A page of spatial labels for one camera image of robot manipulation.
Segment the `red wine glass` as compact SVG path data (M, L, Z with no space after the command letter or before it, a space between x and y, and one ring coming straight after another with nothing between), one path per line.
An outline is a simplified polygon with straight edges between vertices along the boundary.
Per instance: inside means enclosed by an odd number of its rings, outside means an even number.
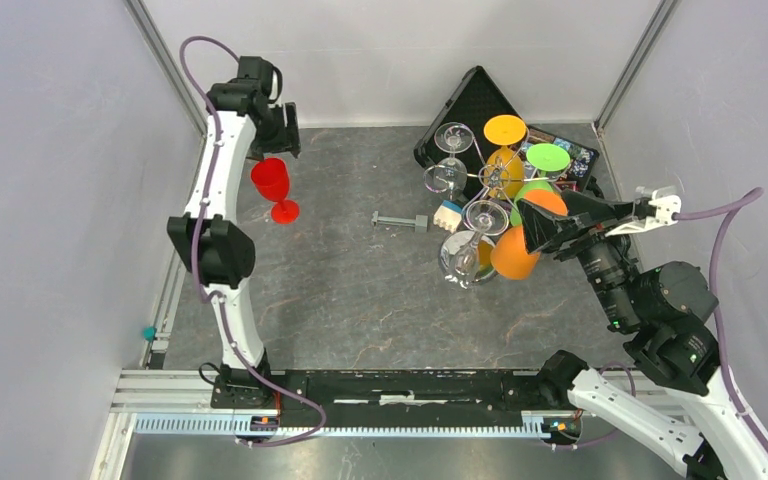
M290 224L298 218L300 207L288 198L290 177L280 158L269 157L257 162L250 179L260 195L273 203L270 216L274 222Z

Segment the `orange wine glass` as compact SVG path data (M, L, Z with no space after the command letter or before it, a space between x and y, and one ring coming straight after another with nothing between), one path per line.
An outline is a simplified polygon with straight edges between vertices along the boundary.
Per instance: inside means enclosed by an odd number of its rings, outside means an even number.
M554 191L530 190L524 194L523 199L555 214L568 213L564 200ZM516 208L511 210L510 220L512 227L500 237L491 252L491 265L500 276L506 279L524 280L531 275L540 259L540 254L526 251L525 230Z

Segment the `clear wine glass front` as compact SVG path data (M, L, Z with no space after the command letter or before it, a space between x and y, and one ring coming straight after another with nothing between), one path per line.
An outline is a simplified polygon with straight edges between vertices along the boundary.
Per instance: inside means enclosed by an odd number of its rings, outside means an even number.
M493 249L493 238L509 227L508 212L494 201L476 200L462 209L461 224L441 244L438 260L446 281L468 289L494 275L488 254L482 262L480 247Z

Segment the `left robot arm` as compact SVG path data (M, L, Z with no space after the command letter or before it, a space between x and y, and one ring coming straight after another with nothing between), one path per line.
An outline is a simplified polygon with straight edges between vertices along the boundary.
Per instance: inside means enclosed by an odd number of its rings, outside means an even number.
M297 109L282 103L281 71L258 56L241 56L235 77L206 94L208 132L196 185L167 233L197 293L211 305L222 360L211 380L211 405L261 408L274 381L252 310L249 279L254 241L237 225L237 200L247 158L300 154Z

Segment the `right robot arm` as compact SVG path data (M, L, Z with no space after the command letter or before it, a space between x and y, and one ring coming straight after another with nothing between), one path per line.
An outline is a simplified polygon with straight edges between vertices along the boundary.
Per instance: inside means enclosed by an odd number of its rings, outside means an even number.
M530 253L576 259L609 322L626 336L635 368L683 409L664 415L606 380L578 356L560 350L539 370L537 392L551 408L593 413L657 454L688 479L768 479L768 431L739 391L719 320L715 271L684 261L640 271L629 237L684 219L669 187L640 189L630 202L566 190L566 214L533 200L516 210Z

